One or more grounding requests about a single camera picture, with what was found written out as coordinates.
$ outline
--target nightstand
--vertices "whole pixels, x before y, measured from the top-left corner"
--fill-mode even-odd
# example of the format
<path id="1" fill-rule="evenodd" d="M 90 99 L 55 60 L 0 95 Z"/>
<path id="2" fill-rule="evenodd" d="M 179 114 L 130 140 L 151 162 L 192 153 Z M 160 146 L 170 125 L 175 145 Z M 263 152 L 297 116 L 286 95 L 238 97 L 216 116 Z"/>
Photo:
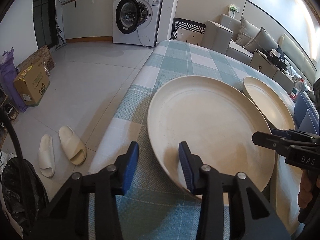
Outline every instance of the nightstand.
<path id="1" fill-rule="evenodd" d="M 294 81 L 288 74 L 284 74 L 267 59 L 266 55 L 258 50 L 253 54 L 250 67 L 276 81 L 288 94 L 290 94 L 295 85 Z"/>

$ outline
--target metal screw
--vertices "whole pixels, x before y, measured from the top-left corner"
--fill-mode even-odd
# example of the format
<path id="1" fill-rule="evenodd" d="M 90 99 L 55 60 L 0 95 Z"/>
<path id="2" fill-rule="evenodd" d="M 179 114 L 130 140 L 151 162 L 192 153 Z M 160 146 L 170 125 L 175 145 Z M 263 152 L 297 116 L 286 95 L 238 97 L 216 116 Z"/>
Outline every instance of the metal screw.
<path id="1" fill-rule="evenodd" d="M 239 172 L 238 173 L 238 178 L 239 179 L 245 179 L 246 177 L 247 177 L 247 175 L 245 173 L 243 173 L 243 172 Z"/>
<path id="2" fill-rule="evenodd" d="M 80 177 L 81 177 L 81 173 L 79 173 L 79 172 L 76 172 L 76 173 L 71 175 L 71 178 L 74 179 L 74 180 L 80 179 Z"/>
<path id="3" fill-rule="evenodd" d="M 202 165 L 201 166 L 201 170 L 203 170 L 203 171 L 210 171 L 211 170 L 211 167 L 209 166 L 209 165 Z"/>
<path id="4" fill-rule="evenodd" d="M 108 165 L 107 166 L 107 171 L 115 171 L 117 168 L 114 165 Z"/>

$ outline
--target wooden baseboard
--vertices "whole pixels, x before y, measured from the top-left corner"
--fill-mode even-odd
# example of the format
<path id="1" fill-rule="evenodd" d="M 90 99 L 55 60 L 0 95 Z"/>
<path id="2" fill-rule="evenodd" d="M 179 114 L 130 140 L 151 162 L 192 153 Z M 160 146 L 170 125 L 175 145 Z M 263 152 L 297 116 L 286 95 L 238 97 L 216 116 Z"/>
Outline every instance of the wooden baseboard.
<path id="1" fill-rule="evenodd" d="M 112 36 L 103 36 L 103 37 L 83 37 L 83 38 L 74 38 L 66 39 L 66 42 L 88 42 L 88 41 L 112 41 Z"/>

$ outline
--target white washing machine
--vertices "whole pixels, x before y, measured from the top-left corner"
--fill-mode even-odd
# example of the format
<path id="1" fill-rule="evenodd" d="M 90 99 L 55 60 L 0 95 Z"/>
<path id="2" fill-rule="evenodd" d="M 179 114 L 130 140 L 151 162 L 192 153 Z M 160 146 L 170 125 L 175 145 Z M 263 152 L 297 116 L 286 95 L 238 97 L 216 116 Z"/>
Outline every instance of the white washing machine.
<path id="1" fill-rule="evenodd" d="M 113 0 L 114 43 L 155 46 L 162 0 Z"/>

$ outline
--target slide sandal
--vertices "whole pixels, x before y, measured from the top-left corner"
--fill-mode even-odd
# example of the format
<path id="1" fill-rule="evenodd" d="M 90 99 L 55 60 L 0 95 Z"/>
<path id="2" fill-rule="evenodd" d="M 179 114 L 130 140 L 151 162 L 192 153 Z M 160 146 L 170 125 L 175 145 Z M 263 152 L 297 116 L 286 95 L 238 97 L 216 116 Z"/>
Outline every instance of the slide sandal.
<path id="1" fill-rule="evenodd" d="M 38 160 L 41 173 L 47 178 L 52 177 L 55 171 L 55 164 L 52 137 L 49 134 L 45 134 L 41 138 Z"/>
<path id="2" fill-rule="evenodd" d="M 87 149 L 80 138 L 67 125 L 60 128 L 59 137 L 61 140 L 62 149 L 64 150 L 68 159 L 74 165 L 82 164 L 87 157 Z"/>

